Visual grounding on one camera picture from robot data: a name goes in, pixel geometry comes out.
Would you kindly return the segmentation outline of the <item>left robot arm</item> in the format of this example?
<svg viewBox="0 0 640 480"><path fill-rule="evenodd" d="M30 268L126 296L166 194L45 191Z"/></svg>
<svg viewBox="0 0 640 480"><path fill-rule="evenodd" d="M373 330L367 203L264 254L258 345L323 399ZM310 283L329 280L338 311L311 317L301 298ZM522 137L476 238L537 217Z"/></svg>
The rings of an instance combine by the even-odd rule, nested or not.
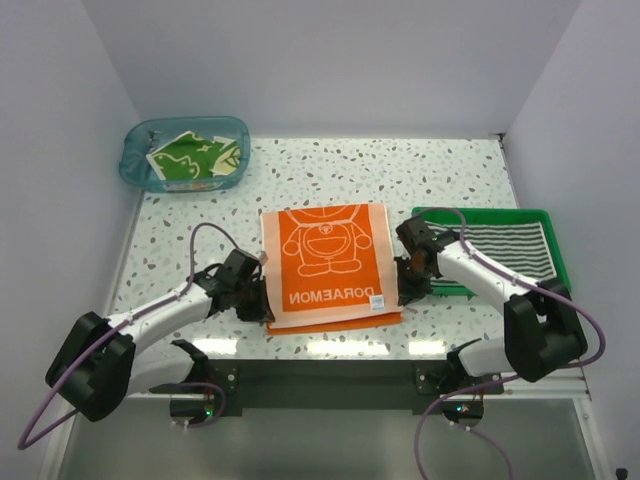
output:
<svg viewBox="0 0 640 480"><path fill-rule="evenodd" d="M271 322L262 266L258 257L234 249L223 263L191 271L185 282L141 307L111 317L82 315L54 357L46 384L86 419L104 419L126 396L151 387L151 369L136 366L136 358L168 335L227 310L243 322Z"/></svg>

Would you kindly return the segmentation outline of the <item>orange white towel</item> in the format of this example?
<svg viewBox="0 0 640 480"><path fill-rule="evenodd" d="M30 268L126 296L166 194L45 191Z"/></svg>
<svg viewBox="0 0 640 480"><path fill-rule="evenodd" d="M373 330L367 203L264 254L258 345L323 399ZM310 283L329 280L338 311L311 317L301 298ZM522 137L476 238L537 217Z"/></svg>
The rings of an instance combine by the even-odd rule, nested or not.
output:
<svg viewBox="0 0 640 480"><path fill-rule="evenodd" d="M374 328L402 320L382 203L261 216L271 335Z"/></svg>

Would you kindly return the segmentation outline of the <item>green white striped towel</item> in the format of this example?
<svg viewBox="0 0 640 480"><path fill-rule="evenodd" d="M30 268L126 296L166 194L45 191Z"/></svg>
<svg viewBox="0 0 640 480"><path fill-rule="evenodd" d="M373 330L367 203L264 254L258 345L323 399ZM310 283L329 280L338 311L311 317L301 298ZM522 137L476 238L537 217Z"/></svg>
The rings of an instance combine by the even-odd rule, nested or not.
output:
<svg viewBox="0 0 640 480"><path fill-rule="evenodd" d="M472 224L465 239L491 259L537 280L558 274L540 222L515 225Z"/></svg>

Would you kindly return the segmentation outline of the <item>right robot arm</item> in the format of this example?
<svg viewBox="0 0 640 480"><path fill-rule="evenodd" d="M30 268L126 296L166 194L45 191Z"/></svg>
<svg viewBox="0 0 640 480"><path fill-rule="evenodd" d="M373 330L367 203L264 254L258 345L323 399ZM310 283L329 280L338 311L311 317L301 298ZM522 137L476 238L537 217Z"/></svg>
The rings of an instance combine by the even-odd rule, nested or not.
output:
<svg viewBox="0 0 640 480"><path fill-rule="evenodd" d="M401 223L396 234L408 253L394 259L401 306L431 294L432 282L445 277L484 299L503 318L501 337L471 340L447 354L441 393L468 392L481 378L508 372L533 383L587 352L581 322L559 279L521 277L472 247L463 233L438 233L420 217Z"/></svg>

